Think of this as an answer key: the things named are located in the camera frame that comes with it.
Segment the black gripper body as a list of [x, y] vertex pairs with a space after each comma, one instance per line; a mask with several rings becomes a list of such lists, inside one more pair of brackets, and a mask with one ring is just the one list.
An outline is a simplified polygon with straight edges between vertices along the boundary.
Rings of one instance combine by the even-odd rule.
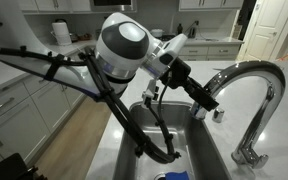
[[196, 82], [189, 77], [190, 72], [190, 66], [181, 59], [176, 58], [159, 80], [171, 89], [183, 87], [185, 91], [192, 92], [197, 85]]

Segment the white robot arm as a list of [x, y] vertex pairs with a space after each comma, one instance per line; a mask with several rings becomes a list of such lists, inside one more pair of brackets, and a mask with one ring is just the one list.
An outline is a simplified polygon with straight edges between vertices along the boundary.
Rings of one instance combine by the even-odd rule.
[[0, 0], [0, 62], [74, 88], [112, 108], [124, 107], [120, 96], [138, 69], [175, 89], [182, 87], [206, 110], [218, 103], [178, 58], [187, 37], [163, 42], [125, 14], [111, 14], [98, 40], [74, 59], [43, 44], [34, 34], [16, 0]]

